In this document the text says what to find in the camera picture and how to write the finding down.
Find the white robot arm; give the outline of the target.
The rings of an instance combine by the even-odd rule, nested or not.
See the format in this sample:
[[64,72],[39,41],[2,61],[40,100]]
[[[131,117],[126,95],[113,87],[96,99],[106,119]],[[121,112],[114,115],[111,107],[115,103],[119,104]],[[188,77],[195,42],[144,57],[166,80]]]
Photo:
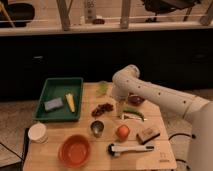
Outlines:
[[133,93],[181,115],[192,125],[187,155],[190,171],[213,171],[213,100],[152,84],[139,76],[135,65],[117,71],[112,77],[114,99],[120,101]]

